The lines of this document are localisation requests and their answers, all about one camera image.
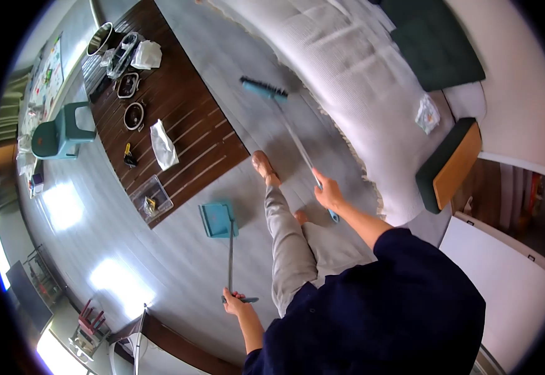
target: curtain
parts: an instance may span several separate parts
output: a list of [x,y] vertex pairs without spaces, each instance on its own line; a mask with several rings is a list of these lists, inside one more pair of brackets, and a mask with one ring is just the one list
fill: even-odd
[[10,213],[19,209],[17,186],[14,183],[0,184],[0,213]]
[[18,137],[18,117],[21,101],[31,74],[12,78],[0,101],[0,147],[13,145]]

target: wooden armrest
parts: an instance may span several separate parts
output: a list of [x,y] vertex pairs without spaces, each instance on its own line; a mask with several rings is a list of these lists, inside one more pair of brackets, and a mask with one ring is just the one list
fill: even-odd
[[456,190],[466,178],[480,152],[482,142],[478,124],[472,124],[462,142],[433,179],[433,189],[439,209],[448,205]]

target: clear plastic box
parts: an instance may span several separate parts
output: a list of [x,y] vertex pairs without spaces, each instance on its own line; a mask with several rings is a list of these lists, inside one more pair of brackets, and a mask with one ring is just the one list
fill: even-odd
[[[153,215],[148,214],[143,208],[145,197],[156,201],[156,211]],[[156,175],[141,184],[129,198],[146,224],[151,223],[174,206]]]

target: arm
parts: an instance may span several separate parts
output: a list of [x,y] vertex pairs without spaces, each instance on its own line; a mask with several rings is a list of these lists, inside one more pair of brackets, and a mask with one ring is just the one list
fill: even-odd
[[326,209],[335,211],[356,230],[370,249],[374,249],[374,244],[379,236],[393,227],[381,219],[359,211],[343,199],[339,185],[335,180],[322,175],[316,168],[312,169],[312,172],[323,187],[322,190],[318,186],[314,187],[314,194],[320,204]]
[[264,328],[262,328],[258,314],[255,313],[252,305],[239,300],[239,298],[244,298],[244,295],[240,295],[237,292],[231,294],[227,288],[223,289],[223,295],[227,299],[227,303],[224,304],[224,310],[229,314],[237,316],[239,319],[239,327],[245,340],[246,353],[249,354],[256,349],[262,349]]

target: blue dustpan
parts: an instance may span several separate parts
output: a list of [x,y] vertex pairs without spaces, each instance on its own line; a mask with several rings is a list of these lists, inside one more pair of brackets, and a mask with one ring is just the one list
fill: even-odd
[[[199,205],[201,221],[210,238],[229,238],[231,221],[235,221],[233,206],[228,201],[220,201]],[[239,226],[235,221],[233,225],[233,237],[239,235]]]

